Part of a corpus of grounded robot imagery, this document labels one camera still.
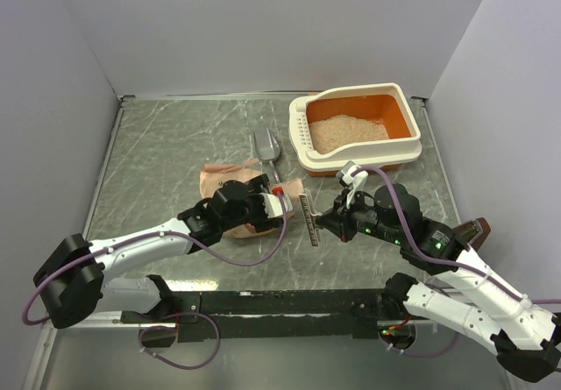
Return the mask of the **metal litter scoop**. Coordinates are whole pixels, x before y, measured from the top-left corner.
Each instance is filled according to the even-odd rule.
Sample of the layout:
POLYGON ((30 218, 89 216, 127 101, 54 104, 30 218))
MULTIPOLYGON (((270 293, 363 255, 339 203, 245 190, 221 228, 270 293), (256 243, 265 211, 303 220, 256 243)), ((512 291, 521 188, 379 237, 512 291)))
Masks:
POLYGON ((257 158, 267 163, 277 183, 281 183, 279 172, 276 168, 276 161, 281 156, 281 147, 269 128, 259 128, 252 132, 253 146, 257 158))

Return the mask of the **pink cat litter bag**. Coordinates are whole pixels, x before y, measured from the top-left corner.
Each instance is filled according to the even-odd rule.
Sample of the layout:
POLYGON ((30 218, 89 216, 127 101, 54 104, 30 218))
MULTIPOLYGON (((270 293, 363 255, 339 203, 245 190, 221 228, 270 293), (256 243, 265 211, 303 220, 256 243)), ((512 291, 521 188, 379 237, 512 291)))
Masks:
MULTIPOLYGON (((213 196, 214 192, 220 188, 224 182, 230 180, 247 182, 254 177, 262 175, 263 172, 257 168, 257 163, 257 159, 252 159, 241 165, 204 165, 199 175, 201 197, 206 198, 213 196)), ((274 188, 282 187, 289 195, 293 203, 293 209, 288 212, 288 218, 293 217, 299 203, 298 195, 304 192, 302 180, 300 178, 294 178, 281 183, 274 183, 273 181, 271 181, 271 183, 274 188)), ((266 227, 264 231, 257 232, 252 225, 247 223, 226 231, 224 235, 228 238, 235 239, 253 238, 268 235, 276 229, 278 229, 278 227, 266 227)))

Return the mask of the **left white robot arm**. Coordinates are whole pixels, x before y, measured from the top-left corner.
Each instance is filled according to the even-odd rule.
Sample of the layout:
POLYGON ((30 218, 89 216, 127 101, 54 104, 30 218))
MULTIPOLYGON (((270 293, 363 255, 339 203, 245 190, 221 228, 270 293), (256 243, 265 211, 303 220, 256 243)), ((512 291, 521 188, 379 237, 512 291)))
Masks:
POLYGON ((34 274, 34 297, 41 299, 47 321, 57 329, 107 311, 132 311, 164 321, 174 310, 166 282, 158 275, 130 280, 125 273, 200 250, 225 260, 211 248, 225 232, 247 224, 258 232, 286 230, 292 208, 285 190, 271 188, 262 174, 246 182, 227 181, 212 196, 146 230, 92 241, 73 234, 34 274))

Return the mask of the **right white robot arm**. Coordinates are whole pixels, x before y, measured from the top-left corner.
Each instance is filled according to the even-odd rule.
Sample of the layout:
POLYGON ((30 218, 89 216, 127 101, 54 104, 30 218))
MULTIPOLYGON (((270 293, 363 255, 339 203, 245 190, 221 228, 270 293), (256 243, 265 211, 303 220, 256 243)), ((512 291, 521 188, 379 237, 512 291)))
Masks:
POLYGON ((401 184, 372 195, 345 188, 330 209, 316 215, 316 227, 344 242, 362 233, 400 248, 409 264, 460 292, 465 301, 439 294, 404 273, 386 283, 387 315, 407 313, 440 323, 491 352, 499 364, 530 383, 560 367, 560 315, 516 291, 487 265, 455 230, 423 215, 420 203, 401 184))

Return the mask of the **clear plastic bag clip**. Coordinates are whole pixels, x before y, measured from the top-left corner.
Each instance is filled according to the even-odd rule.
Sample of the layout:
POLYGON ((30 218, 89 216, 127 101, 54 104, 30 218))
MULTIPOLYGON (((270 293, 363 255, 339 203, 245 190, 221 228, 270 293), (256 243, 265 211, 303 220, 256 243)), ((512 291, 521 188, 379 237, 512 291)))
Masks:
POLYGON ((316 225, 316 219, 321 215, 317 212, 313 205, 311 191, 307 188, 298 195, 303 219, 309 234, 309 241, 313 247, 318 247, 321 242, 319 228, 316 225))

